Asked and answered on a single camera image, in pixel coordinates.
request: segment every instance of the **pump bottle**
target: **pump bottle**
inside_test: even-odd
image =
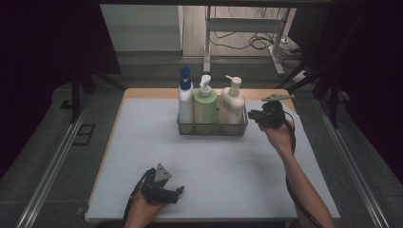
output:
[[[239,77],[231,77],[231,87],[225,87],[221,92],[221,102],[219,111],[219,124],[242,124],[243,109],[245,100],[240,95],[240,84],[242,80]]]
[[[193,94],[193,111],[195,124],[212,124],[216,120],[216,90],[208,84],[211,76],[201,76],[201,87]]]
[[[181,70],[181,82],[178,87],[179,123],[193,123],[193,84],[190,80],[190,66]]]

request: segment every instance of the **cable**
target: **cable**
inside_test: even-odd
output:
[[[140,180],[137,182],[136,186],[134,187],[133,192],[131,192],[130,197],[128,199],[126,208],[125,208],[125,214],[124,214],[124,225],[126,223],[127,217],[128,217],[128,213],[130,211],[131,208],[131,204],[133,203],[134,200],[134,196],[136,195],[136,193],[140,190],[140,187],[142,186],[143,180],[145,179],[145,177],[151,172],[151,170],[147,170],[143,176],[140,178]]]
[[[256,47],[255,43],[256,42],[260,42],[261,44],[263,44],[263,47]],[[257,33],[255,33],[255,35],[253,35],[250,39],[249,39],[249,44],[254,48],[254,49],[267,49],[268,47],[270,47],[270,45],[273,45],[274,42],[271,39],[268,39],[266,37],[262,37],[262,36],[258,36]]]
[[[227,37],[227,36],[230,36],[230,35],[233,35],[233,34],[235,34],[236,32],[235,31],[233,31],[233,32],[230,32],[230,33],[227,33],[227,34],[225,34],[225,35],[222,35],[222,36],[219,36],[219,35],[217,35],[217,32],[215,31],[214,32],[214,34],[216,34],[216,37],[217,38],[224,38],[224,37]]]
[[[261,18],[264,18],[264,15],[266,15],[266,11],[267,11],[267,8],[265,8],[265,9],[261,12]]]
[[[290,194],[291,199],[293,199],[294,203],[297,205],[298,209],[310,220],[317,228],[323,228],[323,226],[302,206],[302,204],[297,199],[293,189],[291,188],[290,182],[288,178],[285,178],[285,184],[287,185],[288,193]]]
[[[281,10],[281,8],[278,8],[278,15],[279,15],[280,10]],[[276,19],[278,19],[278,15],[276,16]]]
[[[289,52],[287,52],[287,51],[290,51],[290,50],[284,49],[284,48],[282,48],[282,47],[278,47],[278,56],[281,56],[281,57],[290,57],[290,58],[293,58],[293,59],[295,59],[295,60],[301,60],[301,59],[302,59],[302,56],[301,56],[301,55],[292,54],[292,53],[289,53]]]
[[[290,125],[290,123],[288,123],[288,121],[286,119],[284,119],[284,124],[285,126],[287,126],[288,131],[290,132],[290,137],[291,137],[291,149],[293,151],[293,154],[296,153],[296,145],[297,145],[297,139],[296,139],[296,125],[294,124],[294,118],[293,116],[288,113],[288,112],[284,112],[285,114],[287,114],[288,116],[291,117],[291,120],[293,121],[293,126]]]
[[[234,17],[234,16],[232,15],[231,11],[229,10],[229,7],[228,7],[228,12],[229,12],[229,14],[230,14],[232,17]]]
[[[297,59],[282,59],[282,60],[281,60],[281,63],[282,63],[285,67],[291,68],[291,69],[297,68],[296,66],[290,66],[290,65],[286,64],[285,61],[287,61],[287,60],[297,60]]]
[[[251,46],[251,44],[249,44],[248,46],[245,46],[245,47],[231,47],[231,46],[227,46],[227,45],[214,43],[211,39],[210,39],[210,42],[216,46],[223,46],[223,47],[232,48],[232,49],[245,49],[245,48],[249,48]]]
[[[258,13],[261,11],[261,9],[262,9],[262,8],[259,8],[259,10],[255,13],[255,16],[254,16],[254,17],[256,17],[256,15],[258,15]]]

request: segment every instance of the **forearm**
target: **forearm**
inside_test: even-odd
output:
[[[128,214],[124,228],[144,228],[151,219],[152,218],[148,218],[147,215],[144,215],[142,211],[132,208]]]
[[[323,226],[335,227],[335,223],[317,190],[308,180],[292,153],[279,153],[291,188],[300,204]],[[315,227],[298,209],[297,215],[302,227]]]

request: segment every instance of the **pump nozzle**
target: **pump nozzle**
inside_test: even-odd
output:
[[[192,82],[190,81],[190,66],[185,66],[181,69],[180,88],[182,90],[189,90],[192,88]]]
[[[201,95],[209,96],[211,93],[211,87],[208,85],[211,81],[211,76],[204,74],[201,76]]]
[[[225,78],[231,80],[231,87],[228,94],[231,97],[238,97],[240,95],[240,84],[242,83],[242,79],[239,77],[231,77],[229,75],[225,75]]]

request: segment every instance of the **person's hand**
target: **person's hand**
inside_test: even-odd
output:
[[[260,124],[259,128],[262,132],[266,133],[270,144],[275,147],[282,158],[284,158],[284,156],[293,155],[290,132],[284,123],[277,129],[267,128]]]
[[[128,213],[125,228],[144,228],[165,206],[166,203],[149,203],[142,191],[138,191]]]

